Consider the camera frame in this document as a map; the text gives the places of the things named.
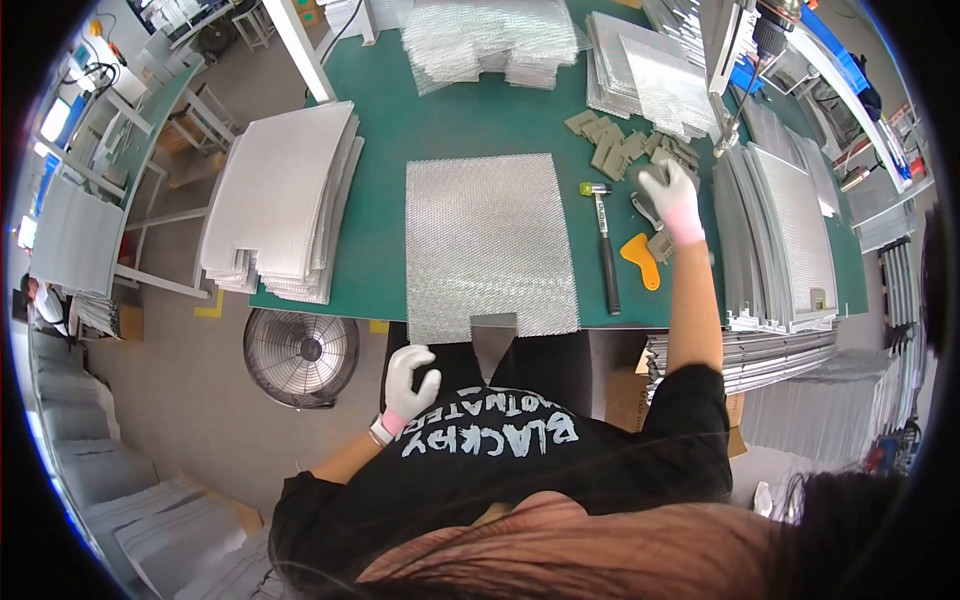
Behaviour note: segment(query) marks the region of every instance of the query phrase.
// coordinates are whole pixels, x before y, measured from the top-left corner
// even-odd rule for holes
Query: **green workbench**
[[[567,0],[567,5],[574,22],[581,27],[587,14],[598,8],[650,27],[642,12],[614,2],[598,5],[588,0]],[[398,30],[382,32],[374,46],[362,47],[361,41],[359,36],[341,40],[324,66],[337,97],[355,103],[360,117],[358,135],[367,140],[341,227],[330,304],[283,300],[267,292],[261,283],[251,296],[251,306],[405,321],[407,162],[550,153],[563,198],[581,326],[669,326],[672,265],[659,265],[660,288],[650,292],[640,280],[639,268],[618,252],[638,233],[653,234],[650,224],[631,205],[630,184],[626,181],[616,182],[606,200],[621,305],[620,315],[607,314],[596,212],[592,199],[580,196],[578,184],[609,180],[589,165],[593,146],[564,125],[566,118],[587,108],[585,55],[580,55],[576,65],[559,69],[557,87],[552,91],[511,87],[502,74],[485,73],[477,84],[454,84],[418,97]],[[773,108],[797,133],[812,137],[796,100],[782,99]],[[652,131],[652,124],[642,117],[629,121],[612,119],[627,134],[631,130],[648,134]],[[745,133],[746,127],[741,126],[741,131]],[[708,138],[694,140],[692,145],[701,156],[700,215],[708,245],[716,256],[713,280],[723,317],[723,264],[712,193],[715,160]],[[841,204],[846,207],[849,221],[845,198]],[[828,223],[840,312],[844,314],[845,306],[850,314],[866,312],[859,245],[850,228],[839,219],[828,219]]]

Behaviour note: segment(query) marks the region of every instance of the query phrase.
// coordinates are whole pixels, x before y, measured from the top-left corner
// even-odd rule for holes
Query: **electric fan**
[[[286,406],[333,408],[357,366],[353,319],[254,308],[243,333],[247,371]]]

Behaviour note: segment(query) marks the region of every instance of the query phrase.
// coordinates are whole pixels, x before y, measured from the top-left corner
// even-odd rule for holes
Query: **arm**
[[[723,335],[697,193],[693,181],[676,161],[669,160],[666,169],[670,182],[665,186],[648,173],[639,175],[640,184],[653,199],[674,240],[666,372],[696,364],[720,372]]]
[[[707,242],[678,246],[674,252],[673,299],[666,355],[668,374],[686,365],[723,370],[723,334]]]
[[[345,484],[383,448],[373,439],[370,431],[365,431],[333,456],[310,469],[310,472],[317,479]]]
[[[387,366],[387,409],[371,428],[336,454],[310,469],[317,479],[346,484],[366,463],[393,441],[414,417],[437,399],[440,372],[430,370],[423,376],[418,392],[413,391],[414,370],[437,358],[426,346],[405,346],[390,357]]]

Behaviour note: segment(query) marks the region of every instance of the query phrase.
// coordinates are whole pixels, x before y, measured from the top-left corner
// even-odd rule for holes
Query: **yellow floor tape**
[[[224,312],[224,291],[217,290],[217,307],[197,306],[193,309],[194,317],[209,317],[210,319],[220,319]]]

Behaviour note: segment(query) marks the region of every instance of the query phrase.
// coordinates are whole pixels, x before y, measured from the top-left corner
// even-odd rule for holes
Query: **cardboard box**
[[[306,12],[317,8],[317,0],[290,0],[297,12]]]
[[[647,376],[617,369],[607,379],[607,415],[604,420],[635,433],[647,418]]]
[[[730,418],[730,441],[727,456],[733,458],[747,453],[747,445],[740,435],[740,418],[743,416],[743,393],[727,396],[727,416]]]
[[[324,7],[298,12],[297,16],[300,17],[300,23],[303,23],[303,27],[313,27],[324,20]]]
[[[611,372],[607,379],[607,415],[604,421],[630,433],[642,430],[650,410],[650,405],[647,404],[648,381],[647,375],[638,374],[631,369],[616,369]],[[727,396],[727,415],[730,419],[727,455],[730,458],[747,452],[743,436],[740,435],[742,412],[743,394]]]
[[[117,312],[119,313],[117,317],[120,321],[120,335],[122,335],[123,338],[118,340],[116,338],[107,336],[101,339],[104,342],[114,344],[123,342],[142,342],[143,308],[139,306],[130,306],[128,304],[120,304]]]
[[[190,137],[193,137],[198,143],[203,143],[204,133],[200,131],[196,123],[186,117],[177,118],[176,121],[177,125],[181,126]],[[156,145],[168,155],[174,155],[192,147],[190,141],[174,129],[170,123],[163,124],[163,129],[160,130],[160,135],[156,138]]]

